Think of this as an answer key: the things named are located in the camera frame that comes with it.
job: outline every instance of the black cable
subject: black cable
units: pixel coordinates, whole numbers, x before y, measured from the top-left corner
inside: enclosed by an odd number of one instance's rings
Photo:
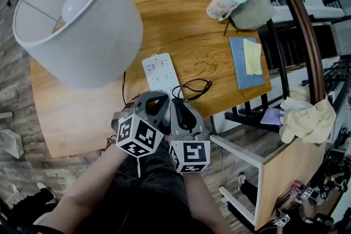
[[[124,74],[123,74],[122,97],[123,97],[124,105],[127,105],[126,100],[124,99],[124,84],[125,83],[126,83],[126,72],[124,72]]]
[[[189,84],[190,82],[193,82],[193,81],[204,81],[204,82],[206,82],[206,85],[204,86],[203,90],[194,90],[194,89],[190,88],[189,86],[187,86],[187,84]],[[172,90],[172,95],[174,96],[174,98],[176,100],[181,101],[181,102],[186,102],[186,101],[190,101],[190,100],[196,100],[199,97],[201,97],[204,93],[206,93],[210,89],[211,86],[212,86],[212,81],[208,81],[208,80],[202,79],[202,78],[197,78],[197,79],[193,79],[193,80],[187,81],[183,85],[179,85],[179,86],[174,87],[173,90]],[[173,92],[177,88],[179,88],[179,91],[178,91],[178,95],[175,96]],[[199,94],[197,94],[195,96],[192,96],[191,98],[188,98],[188,99],[183,99],[183,98],[180,97],[180,93],[181,93],[183,88],[187,88],[187,89],[189,89],[189,90],[191,90],[193,92],[199,93]]]
[[[117,135],[112,135],[109,138],[107,138],[106,148],[105,149],[98,149],[97,150],[97,155],[101,156],[101,154],[103,152],[105,152],[110,147],[111,144],[115,144],[116,143],[116,140],[113,139],[114,136],[117,139]]]

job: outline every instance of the blue notebook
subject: blue notebook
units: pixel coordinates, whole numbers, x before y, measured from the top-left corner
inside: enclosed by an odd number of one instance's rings
[[[263,75],[247,75],[244,56],[244,39],[256,43],[254,37],[229,37],[231,53],[233,54],[234,66],[239,90],[259,85],[264,85]]]

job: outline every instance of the cable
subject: cable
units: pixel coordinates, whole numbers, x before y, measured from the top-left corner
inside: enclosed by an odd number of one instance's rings
[[[137,158],[137,164],[138,164],[138,178],[141,177],[141,170],[140,170],[140,161],[139,161],[139,158]]]
[[[261,232],[259,234],[261,234],[264,230],[267,230],[267,229],[273,229],[273,228],[277,228],[277,226],[274,226],[274,227],[267,227],[265,229],[262,229]]]
[[[112,135],[109,138],[107,138],[106,148],[98,149],[97,150],[97,155],[101,156],[101,154],[103,152],[105,152],[110,147],[111,144],[113,144],[113,143],[115,144],[116,143],[116,140],[113,139],[114,136],[117,138],[117,135]]]
[[[126,72],[124,72],[123,74],[122,97],[123,97],[124,105],[127,105],[126,100],[124,99],[124,84],[126,84]]]
[[[189,84],[190,82],[193,82],[193,81],[204,81],[204,82],[206,82],[206,85],[203,88],[203,90],[194,90],[194,89],[190,88],[189,86],[187,86],[187,84]],[[208,80],[202,79],[202,78],[197,78],[197,79],[193,79],[193,80],[187,81],[183,85],[179,85],[179,86],[174,87],[173,90],[172,90],[172,95],[174,96],[174,98],[176,100],[181,101],[181,102],[186,102],[186,101],[190,101],[190,100],[196,100],[199,97],[201,97],[204,93],[206,93],[210,89],[211,86],[212,86],[212,81],[208,81]],[[177,88],[179,88],[179,91],[178,91],[178,95],[175,96],[173,92]],[[189,89],[189,90],[191,90],[193,92],[199,93],[199,94],[197,94],[195,96],[192,96],[191,98],[188,98],[188,99],[183,99],[183,98],[181,98],[179,96],[183,88],[187,88],[187,89]]]
[[[8,177],[8,179],[9,179],[9,181],[6,181],[6,184],[7,184],[8,186],[11,186],[11,187],[12,187],[12,184],[14,184],[14,185],[16,186],[16,181],[15,181],[14,179],[13,179],[13,182],[14,182],[14,183],[11,182],[11,177],[10,177],[10,174],[9,174],[9,170],[8,170],[8,168],[7,168],[5,155],[4,155],[4,152],[2,151],[2,147],[1,147],[1,146],[0,146],[0,150],[1,150],[2,158],[4,159],[4,165],[5,165],[5,170],[6,170],[6,173],[7,173],[7,177]]]

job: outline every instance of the forearm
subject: forearm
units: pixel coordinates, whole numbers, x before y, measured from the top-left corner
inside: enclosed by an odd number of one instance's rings
[[[41,223],[63,233],[73,233],[101,202],[128,154],[111,145],[66,191],[57,207]]]
[[[229,226],[212,198],[201,174],[184,173],[191,216],[208,225],[215,234],[230,233]]]
[[[306,218],[313,220],[315,216],[314,209],[311,206],[311,204],[308,202],[308,200],[302,199],[302,211]]]

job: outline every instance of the wooden floor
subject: wooden floor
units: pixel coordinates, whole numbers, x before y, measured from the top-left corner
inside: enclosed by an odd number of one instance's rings
[[[6,0],[0,0],[0,112],[13,111],[14,117],[0,123],[0,129],[8,128],[22,136],[25,154],[19,160],[6,152],[0,155],[0,196],[6,199],[11,195],[10,183],[14,183],[25,195],[32,195],[38,191],[36,182],[41,181],[60,198],[98,156],[91,152],[75,157],[50,157],[33,102],[29,55],[17,44],[12,32],[17,0],[12,1],[10,8],[5,3]],[[281,143],[278,134],[246,126],[227,132],[224,137],[261,156],[268,155]],[[249,181],[256,185],[257,170],[227,151],[221,152],[215,144],[211,149],[211,165],[203,173],[206,184],[233,232],[249,233],[221,203],[218,188],[225,186],[242,204],[254,211],[246,197],[237,190],[237,176],[244,171]]]

